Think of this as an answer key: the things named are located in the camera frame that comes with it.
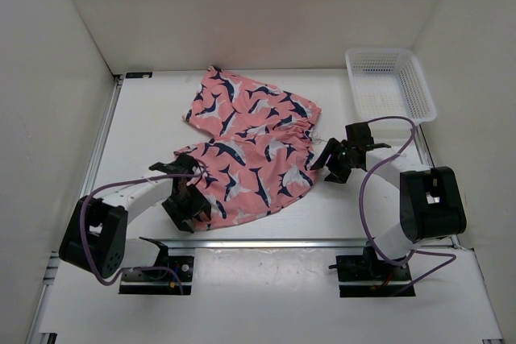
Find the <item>pink shark print shorts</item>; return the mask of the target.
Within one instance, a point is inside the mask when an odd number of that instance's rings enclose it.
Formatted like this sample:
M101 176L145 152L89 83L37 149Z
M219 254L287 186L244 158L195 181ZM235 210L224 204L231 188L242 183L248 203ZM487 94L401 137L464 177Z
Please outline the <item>pink shark print shorts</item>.
M304 197L318 173L310 137L321 109L275 85L210 66L183 118L210 139L176 150L206 165L196 187L211 205L193 230L238 226Z

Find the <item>white plastic mesh basket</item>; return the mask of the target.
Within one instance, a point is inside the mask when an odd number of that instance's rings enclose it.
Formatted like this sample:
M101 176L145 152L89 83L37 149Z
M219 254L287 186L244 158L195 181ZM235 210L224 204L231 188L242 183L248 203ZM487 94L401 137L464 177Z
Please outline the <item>white plastic mesh basket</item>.
M353 48L347 74L362 119L404 116L416 124L436 119L435 103L416 55L400 48Z

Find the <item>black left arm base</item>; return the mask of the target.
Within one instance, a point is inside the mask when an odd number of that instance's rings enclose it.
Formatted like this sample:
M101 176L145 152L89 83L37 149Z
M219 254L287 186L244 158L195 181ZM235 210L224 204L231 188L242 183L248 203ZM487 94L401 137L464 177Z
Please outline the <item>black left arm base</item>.
M189 296L194 277L194 249L170 249L156 266L166 270L132 271L123 274L119 294L137 296Z

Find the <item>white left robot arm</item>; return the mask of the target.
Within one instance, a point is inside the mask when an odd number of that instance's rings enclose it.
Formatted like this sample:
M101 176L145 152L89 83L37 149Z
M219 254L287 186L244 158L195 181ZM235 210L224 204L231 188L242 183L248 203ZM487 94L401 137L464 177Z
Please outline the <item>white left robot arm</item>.
M194 232L194 221L210 216L211 204L196 184L207 166L182 153L171 163L155 163L147 175L101 186L76 203L58 250L60 259L92 273L104 286L139 271L152 280L177 278L165 246L151 238L127 239L127 228L156 204L174 226Z

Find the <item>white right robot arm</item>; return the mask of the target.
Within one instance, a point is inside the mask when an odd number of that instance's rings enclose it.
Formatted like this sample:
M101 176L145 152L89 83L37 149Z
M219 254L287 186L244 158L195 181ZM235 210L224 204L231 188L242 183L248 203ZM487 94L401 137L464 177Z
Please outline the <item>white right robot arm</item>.
M370 125L384 120L402 120L410 125L410 137L399 150L376 143ZM373 118L346 126L347 138L328 140L310 168L327 168L325 178L345 184L352 170L366 172L359 189L359 216L371 254L362 259L366 276L379 280L392 266L408 262L422 244L465 232L467 219L454 171L431 167L404 156L414 141L416 124L402 116ZM399 221L386 232L373 236L365 214L365 193L372 176L379 176L399 192Z

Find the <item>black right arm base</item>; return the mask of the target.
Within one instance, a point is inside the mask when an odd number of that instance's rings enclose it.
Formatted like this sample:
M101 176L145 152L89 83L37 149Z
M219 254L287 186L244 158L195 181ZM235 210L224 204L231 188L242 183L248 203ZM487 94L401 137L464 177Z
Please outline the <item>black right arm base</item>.
M337 255L328 269L337 274L340 298L416 296L407 264L394 266L365 255Z

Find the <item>black label sticker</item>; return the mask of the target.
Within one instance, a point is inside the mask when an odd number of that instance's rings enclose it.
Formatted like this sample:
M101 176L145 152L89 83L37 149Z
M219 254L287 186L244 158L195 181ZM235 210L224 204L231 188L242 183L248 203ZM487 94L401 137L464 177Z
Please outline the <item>black label sticker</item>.
M150 79L153 72L128 72L125 74L126 79Z

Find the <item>aluminium table frame rail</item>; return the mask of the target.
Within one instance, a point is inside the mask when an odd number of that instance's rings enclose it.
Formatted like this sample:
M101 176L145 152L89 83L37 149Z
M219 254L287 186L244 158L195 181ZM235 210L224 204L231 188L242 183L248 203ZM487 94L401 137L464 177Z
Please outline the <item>aluminium table frame rail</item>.
M322 108L316 133L342 138L361 121L345 70L240 71ZM154 73L115 86L83 189L133 179L149 164L206 136L181 115L202 71ZM244 226L180 235L160 206L131 223L128 236L165 238L194 254L190 296L120 295L68 263L44 289L30 343L504 343L476 256L444 239L429 251L456 261L407 298L340 298L336 255L361 251L356 196L348 184L318 183L288 209Z

